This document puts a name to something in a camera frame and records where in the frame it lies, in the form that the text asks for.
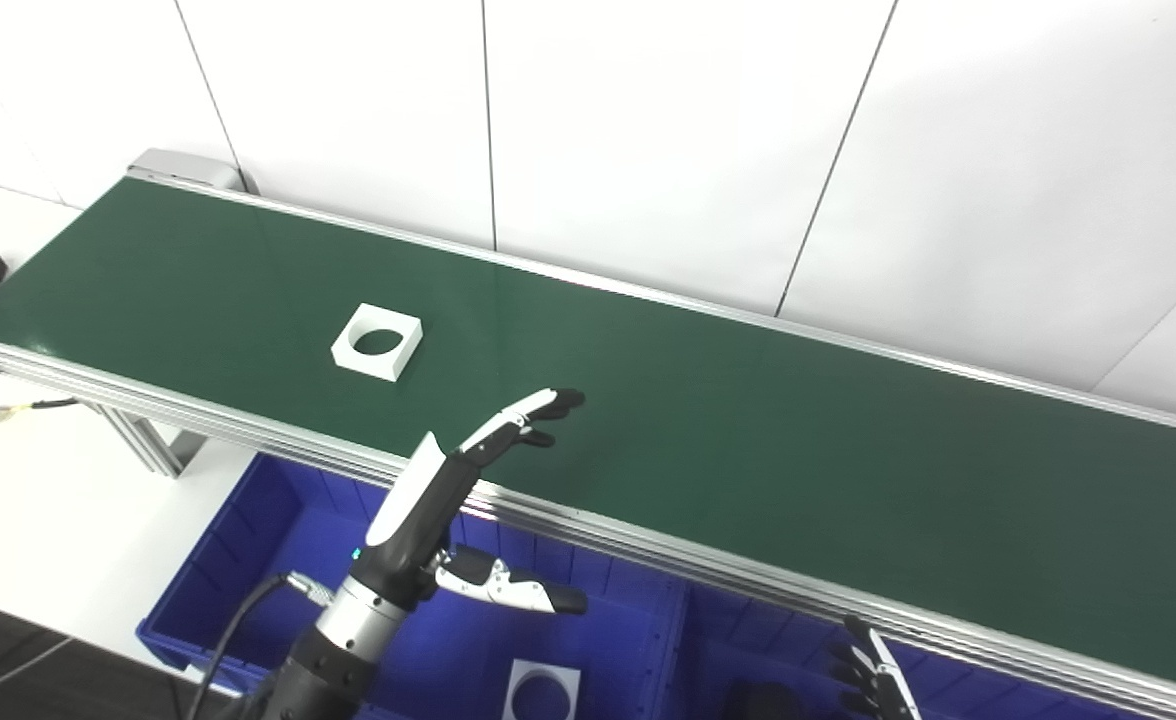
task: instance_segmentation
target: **conveyor leg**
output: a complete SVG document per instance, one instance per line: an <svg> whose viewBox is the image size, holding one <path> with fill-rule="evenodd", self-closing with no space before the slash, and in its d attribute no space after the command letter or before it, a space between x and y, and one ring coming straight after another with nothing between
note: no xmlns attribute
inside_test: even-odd
<svg viewBox="0 0 1176 720"><path fill-rule="evenodd" d="M180 476L205 442L203 436L181 429L175 442L167 445L148 419L103 405L89 404L89 406L108 420L108 425L125 439L126 445L135 451L135 456L139 456L145 468L167 478Z"/></svg>

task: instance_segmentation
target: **panel seam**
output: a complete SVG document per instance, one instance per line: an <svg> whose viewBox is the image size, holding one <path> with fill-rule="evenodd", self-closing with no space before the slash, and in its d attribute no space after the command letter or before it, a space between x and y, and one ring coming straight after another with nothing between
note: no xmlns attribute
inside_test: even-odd
<svg viewBox="0 0 1176 720"><path fill-rule="evenodd" d="M6 120L7 120L8 124L11 124L12 129L20 136L20 142L24 144L24 148L27 151L27 154L29 154L29 158L32 159L32 162L41 171L41 176L44 176L45 182L47 182L49 185L51 191L54 191L54 196L56 196L56 199L59 201L59 205L67 205L68 208L72 208L72 205L68 205L68 202L66 200L64 200L64 193L59 192L59 184L54 182L54 176L52 176L51 171L47 169L47 167L45 167L44 161L41 161L41 159L38 158L36 151L32 149L32 142L29 141L29 138L27 136L27 132L22 131L22 128L20 127L20 124L16 121L16 119L13 118L13 116L11 116L11 111L6 109L6 102L2 102L2 96L0 96L0 111L6 115ZM31 195L29 192L25 192L24 194L25 195Z"/></svg>
<svg viewBox="0 0 1176 720"><path fill-rule="evenodd" d="M78 208L75 205L67 205L67 202L61 202L61 201L58 201L58 200L53 200L49 196L32 195L32 193L28 192L28 191L26 191L26 189L15 189L13 187L6 187L6 186L4 186L4 184L0 184L0 191L13 192L13 193L15 193L15 195L31 196L32 200L40 200L41 202L49 202L52 205L61 206L61 208L67 208L67 209L71 209L71 211L79 211L79 213L80 213L80 211L85 211L85 208Z"/></svg>
<svg viewBox="0 0 1176 720"><path fill-rule="evenodd" d="M492 52L486 36L486 0L482 4L482 81L486 88L486 168L492 181L492 251L500 251L500 233L495 215L495 135L492 132Z"/></svg>
<svg viewBox="0 0 1176 720"><path fill-rule="evenodd" d="M183 8L180 6L180 0L175 1L175 12L180 16L180 24L183 27L183 36L189 41L189 49L192 51L192 60L196 61L196 71L201 74L201 84L205 86L205 94L211 100L211 108L214 109L214 119L219 121L219 131L223 132L223 142L228 146L228 154L232 154L232 164L238 167L238 176L241 178L241 187L245 187L246 192L255 192L250 187L250 184L246 181L246 169L241 167L241 159L238 156L236 147L232 146L232 135L228 135L228 126L223 122L223 113L219 111L219 101L214 99L214 88L211 87L211 79L205 74L205 65L201 64L201 54L196 51L196 42L192 40L192 31L187 26L187 18L183 16Z"/></svg>
<svg viewBox="0 0 1176 720"><path fill-rule="evenodd" d="M1109 375L1111 375L1122 364L1125 364L1127 358L1135 354L1135 351L1137 351L1141 345L1144 345L1144 341L1152 334L1152 332L1155 332L1161 326L1161 324L1163 324L1165 319L1168 319L1170 314L1172 314L1175 311L1176 311L1176 301L1170 304L1168 309L1165 309L1165 313L1161 313L1161 316L1156 319L1156 322L1150 325L1149 329L1147 329L1144 334L1141 334L1141 336L1138 336L1138 340L1132 342L1132 345L1129 346L1125 352L1123 352L1122 356L1118 356L1117 361L1115 361L1115 364L1110 365L1109 368L1105 369L1104 374L1101 375L1100 380L1093 384L1093 386L1090 386L1090 392L1097 391L1102 384L1108 381Z"/></svg>
<svg viewBox="0 0 1176 720"><path fill-rule="evenodd" d="M815 209L811 209L811 218L807 220L806 231L802 233L802 242L797 246L797 255L793 259L793 268L788 273L788 282L784 282L784 293L779 298L779 305L775 307L775 316L777 318L780 313L784 311L784 301L788 300L788 291L793 287L793 279L797 275L797 267L802 264L802 251L806 251L806 242L811 238L811 229L815 229L815 219L820 214L820 205L824 204L824 195L827 195L827 187L831 182L831 173L836 169L836 164L841 159L841 151L846 147L846 138L850 135L850 126L854 125L854 115L858 113L858 102L863 100L863 91L868 88L868 79L871 78L871 68L877 64L877 55L881 54L881 45L886 41L886 33L890 31L890 20L895 18L895 8L898 7L898 0L894 0L890 4L890 12L886 13L886 24L881 26L881 35L877 36L877 45L871 49L871 59L868 60L868 69L864 69L863 82L858 84L858 92L854 96L854 105L850 106L850 115L846 119L846 127L841 129L841 138L836 142L836 149L831 153L831 162L829 164L829 169L824 175L824 184L820 186L820 195L815 199Z"/></svg>

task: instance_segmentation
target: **white square block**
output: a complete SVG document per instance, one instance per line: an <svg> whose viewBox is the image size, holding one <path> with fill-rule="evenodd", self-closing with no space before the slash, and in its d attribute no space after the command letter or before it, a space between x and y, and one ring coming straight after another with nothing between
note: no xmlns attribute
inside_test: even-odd
<svg viewBox="0 0 1176 720"><path fill-rule="evenodd" d="M509 693L505 700L505 720L516 720L516 714L512 711L512 698L521 684L533 678L547 678L561 685L569 701L569 708L564 719L574 720L575 707L579 706L579 669L574 667L561 667L560 665L543 665L542 662L530 662L529 660L512 661L512 673L509 675Z"/></svg>
<svg viewBox="0 0 1176 720"><path fill-rule="evenodd" d="M400 334L401 342L379 355L367 355L354 347L361 336L376 331L395 332ZM419 318L363 302L358 306L356 313L352 313L345 332L330 346L330 354L340 368L396 382L422 336L423 325L419 322Z"/></svg>

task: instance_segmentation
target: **metal connector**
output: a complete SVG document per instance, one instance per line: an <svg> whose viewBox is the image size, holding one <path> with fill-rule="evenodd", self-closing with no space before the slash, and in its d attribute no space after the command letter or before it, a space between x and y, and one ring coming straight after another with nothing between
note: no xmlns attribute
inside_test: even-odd
<svg viewBox="0 0 1176 720"><path fill-rule="evenodd" d="M318 607L329 607L332 602L335 602L335 593L326 585L319 584L318 580L308 578L308 575L300 573L300 571L292 569L290 574L286 575L286 582L290 585L292 588L305 594L306 598Z"/></svg>

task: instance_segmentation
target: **wall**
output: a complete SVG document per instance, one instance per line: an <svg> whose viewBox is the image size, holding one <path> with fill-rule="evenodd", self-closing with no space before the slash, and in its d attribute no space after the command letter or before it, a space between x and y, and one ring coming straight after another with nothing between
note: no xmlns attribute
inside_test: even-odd
<svg viewBox="0 0 1176 720"><path fill-rule="evenodd" d="M1176 0L0 0L0 186L149 146L1176 411Z"/></svg>

